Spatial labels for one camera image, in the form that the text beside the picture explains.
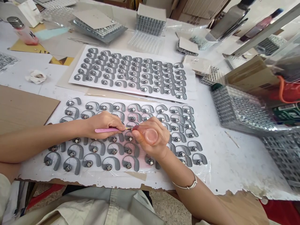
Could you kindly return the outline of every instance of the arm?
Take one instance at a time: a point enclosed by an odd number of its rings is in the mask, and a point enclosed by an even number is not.
[[[194,173],[166,147],[170,132],[156,117],[151,117],[140,126],[152,127],[158,133],[158,141],[151,146],[138,131],[132,132],[143,150],[158,161],[172,182],[181,187],[191,186],[195,180]],[[184,206],[195,218],[215,225],[236,224],[220,200],[199,178],[193,189],[187,190],[176,186],[175,189]]]
[[[119,117],[104,111],[85,120],[33,127],[1,135],[0,173],[14,179],[15,176],[8,169],[10,166],[28,160],[53,145],[77,137],[104,139],[118,133],[95,133],[94,131],[97,128],[108,127],[116,127],[121,131],[125,129]]]

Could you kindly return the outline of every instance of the crumpled tissue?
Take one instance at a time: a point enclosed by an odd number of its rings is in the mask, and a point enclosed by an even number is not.
[[[47,79],[47,76],[41,71],[33,70],[30,73],[30,76],[25,76],[25,79],[27,81],[31,81],[35,84],[40,84],[40,83],[44,82]]]

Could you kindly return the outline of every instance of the bottle cap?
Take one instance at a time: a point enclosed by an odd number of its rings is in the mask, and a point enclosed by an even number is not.
[[[18,17],[7,17],[7,22],[15,28],[22,27],[24,25]]]
[[[280,13],[282,13],[283,12],[283,9],[282,8],[279,8],[279,9],[277,9],[275,12],[273,12],[272,14],[271,14],[271,17],[272,18],[275,18],[276,16],[278,16]]]

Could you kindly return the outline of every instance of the bottle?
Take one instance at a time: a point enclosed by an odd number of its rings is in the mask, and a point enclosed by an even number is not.
[[[251,30],[249,30],[246,34],[244,34],[240,38],[240,41],[245,42],[245,41],[248,41],[251,38],[255,37],[259,32],[261,32],[263,29],[265,29],[276,16],[278,16],[282,12],[283,12],[283,9],[281,9],[281,8],[277,9],[270,16],[264,18],[262,21],[257,23]]]
[[[13,26],[15,33],[26,45],[38,45],[38,38],[18,17],[8,17],[7,22]]]
[[[250,10],[249,6],[252,5],[253,2],[255,2],[255,0],[241,0],[239,4],[232,6],[220,22],[210,31],[210,34],[219,41],[229,29],[245,17]]]
[[[154,145],[158,140],[158,134],[155,129],[147,126],[136,125],[132,128],[132,131],[137,130],[141,135],[144,136],[145,141],[149,145]]]

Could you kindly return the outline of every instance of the plastic bottle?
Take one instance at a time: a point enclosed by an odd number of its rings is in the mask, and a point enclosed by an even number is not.
[[[26,45],[38,45],[38,38],[18,17],[8,17],[7,22],[13,26],[15,33]]]
[[[154,145],[158,140],[158,134],[155,129],[147,126],[136,125],[132,128],[132,131],[137,130],[140,134],[144,136],[145,141],[149,145]]]
[[[270,16],[264,18],[262,21],[257,23],[251,30],[249,30],[246,34],[244,34],[240,38],[240,41],[245,42],[245,41],[248,41],[251,38],[255,37],[259,32],[261,32],[263,29],[265,29],[276,16],[278,16],[282,12],[283,12],[283,9],[281,9],[281,8],[277,9]]]

